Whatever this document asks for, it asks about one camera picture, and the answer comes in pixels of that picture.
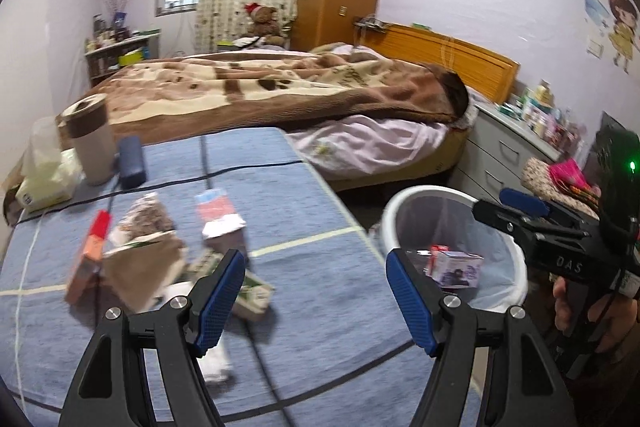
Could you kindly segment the right hand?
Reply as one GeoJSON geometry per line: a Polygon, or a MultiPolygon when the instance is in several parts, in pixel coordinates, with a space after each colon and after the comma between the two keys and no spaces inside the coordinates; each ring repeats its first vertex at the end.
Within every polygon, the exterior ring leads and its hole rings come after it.
{"type": "MultiPolygon", "coordinates": [[[[561,332],[570,327],[572,321],[572,309],[566,299],[566,280],[558,277],[553,285],[553,297],[555,299],[554,324],[561,332]]],[[[601,338],[598,352],[608,351],[623,341],[638,321],[638,301],[616,294],[612,303],[608,303],[608,297],[597,301],[588,311],[588,320],[597,322],[601,320],[608,323],[608,328],[601,338]]]]}

